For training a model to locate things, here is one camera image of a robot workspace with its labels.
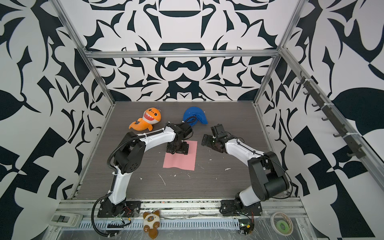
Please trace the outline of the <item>pink paper sheet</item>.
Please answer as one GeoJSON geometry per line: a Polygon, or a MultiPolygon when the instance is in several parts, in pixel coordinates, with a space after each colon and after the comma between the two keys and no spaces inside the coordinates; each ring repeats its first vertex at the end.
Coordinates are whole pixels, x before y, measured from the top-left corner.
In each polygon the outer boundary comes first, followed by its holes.
{"type": "Polygon", "coordinates": [[[163,168],[178,168],[186,171],[194,171],[197,156],[197,141],[186,141],[189,144],[187,155],[183,154],[165,154],[163,168]]]}

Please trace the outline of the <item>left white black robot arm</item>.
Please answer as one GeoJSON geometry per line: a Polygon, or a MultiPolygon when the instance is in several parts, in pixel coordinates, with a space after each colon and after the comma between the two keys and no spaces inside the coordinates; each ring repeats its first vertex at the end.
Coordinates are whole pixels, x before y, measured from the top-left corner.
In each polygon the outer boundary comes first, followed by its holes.
{"type": "Polygon", "coordinates": [[[150,133],[127,133],[107,159],[108,167],[114,170],[114,177],[109,192],[98,200],[98,217],[117,217],[124,214],[131,176],[140,167],[146,151],[167,144],[167,153],[187,155],[189,144],[186,140],[192,134],[193,129],[188,123],[167,123],[164,128],[150,133]]]}

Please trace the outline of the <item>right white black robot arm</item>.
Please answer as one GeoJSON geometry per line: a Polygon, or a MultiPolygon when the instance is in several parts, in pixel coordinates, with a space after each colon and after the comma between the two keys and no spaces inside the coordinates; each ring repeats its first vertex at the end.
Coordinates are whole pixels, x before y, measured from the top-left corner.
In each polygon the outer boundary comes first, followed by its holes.
{"type": "Polygon", "coordinates": [[[274,152],[261,152],[243,143],[240,138],[225,131],[223,125],[211,127],[212,134],[205,134],[202,146],[219,153],[231,155],[249,170],[251,185],[236,194],[233,200],[222,200],[219,208],[223,216],[259,216],[261,202],[289,190],[290,178],[274,152]]]}

